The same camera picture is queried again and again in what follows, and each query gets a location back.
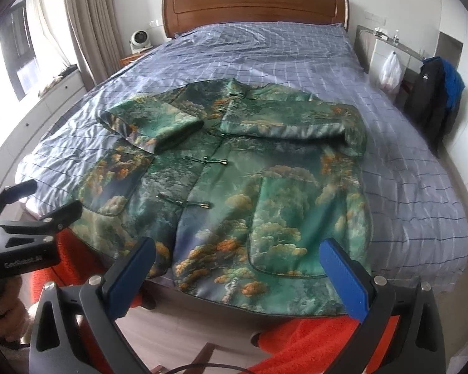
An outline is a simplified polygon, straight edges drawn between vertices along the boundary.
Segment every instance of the orange towel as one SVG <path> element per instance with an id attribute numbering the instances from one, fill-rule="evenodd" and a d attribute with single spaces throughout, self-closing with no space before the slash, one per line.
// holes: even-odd
<path id="1" fill-rule="evenodd" d="M 390 318 L 366 373 L 378 370 L 397 327 Z M 326 371 L 352 337 L 359 322 L 348 316 L 293 319 L 263 332 L 260 348 L 273 356 L 250 367 L 256 374 L 315 374 Z"/>
<path id="2" fill-rule="evenodd" d="M 80 285 L 85 283 L 94 274 L 104 274 L 106 269 L 97 259 L 90 248 L 76 237 L 70 229 L 59 232 L 57 249 L 61 262 L 54 267 L 34 271 L 30 282 L 31 301 L 38 302 L 43 285 L 47 281 L 54 281 L 59 287 Z M 140 306 L 141 294 L 137 294 L 131 307 Z M 86 321 L 80 326 L 80 336 L 85 348 L 97 370 L 103 374 L 112 374 L 104 356 L 99 350 L 95 339 Z"/>

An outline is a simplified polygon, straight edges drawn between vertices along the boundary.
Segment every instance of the wooden headboard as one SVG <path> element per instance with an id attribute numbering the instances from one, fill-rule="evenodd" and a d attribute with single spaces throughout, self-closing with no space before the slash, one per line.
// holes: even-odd
<path id="1" fill-rule="evenodd" d="M 231 21 L 338 24 L 348 28 L 348 0 L 163 0 L 167 37 Z"/>

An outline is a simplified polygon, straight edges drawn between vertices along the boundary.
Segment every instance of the white fan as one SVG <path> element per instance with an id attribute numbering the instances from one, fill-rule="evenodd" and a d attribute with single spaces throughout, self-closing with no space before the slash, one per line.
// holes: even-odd
<path id="1" fill-rule="evenodd" d="M 132 53 L 142 52 L 151 48 L 151 40 L 146 31 L 135 31 L 130 38 L 130 49 Z"/>

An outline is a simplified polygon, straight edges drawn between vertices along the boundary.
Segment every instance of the beige curtain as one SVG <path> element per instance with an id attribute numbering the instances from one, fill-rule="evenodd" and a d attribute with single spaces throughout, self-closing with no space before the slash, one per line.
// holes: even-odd
<path id="1" fill-rule="evenodd" d="M 120 69 L 123 57 L 113 0 L 64 0 L 73 45 L 87 90 Z"/>
<path id="2" fill-rule="evenodd" d="M 50 82 L 69 65 L 69 60 L 52 34 L 45 19 L 43 0 L 26 0 L 28 28 L 42 81 Z"/>

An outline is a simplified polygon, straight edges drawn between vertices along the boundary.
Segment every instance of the finger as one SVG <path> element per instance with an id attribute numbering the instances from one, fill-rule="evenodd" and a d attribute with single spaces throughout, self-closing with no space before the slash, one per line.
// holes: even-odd
<path id="1" fill-rule="evenodd" d="M 21 301 L 17 300 L 17 304 L 10 309 L 5 316 L 0 319 L 0 336 L 5 337 L 12 333 L 24 320 L 26 316 L 26 308 Z"/>
<path id="2" fill-rule="evenodd" d="M 20 323 L 20 325 L 17 326 L 17 328 L 14 331 L 12 331 L 11 333 L 5 336 L 5 340 L 9 343 L 16 341 L 16 340 L 20 340 L 26 333 L 26 329 L 28 329 L 28 325 L 29 325 L 29 319 L 27 318 L 27 316 L 25 316 L 23 321 Z"/>
<path id="3" fill-rule="evenodd" d="M 0 315 L 5 314 L 15 306 L 21 285 L 21 276 L 11 277 L 5 282 L 5 289 L 0 294 Z"/>

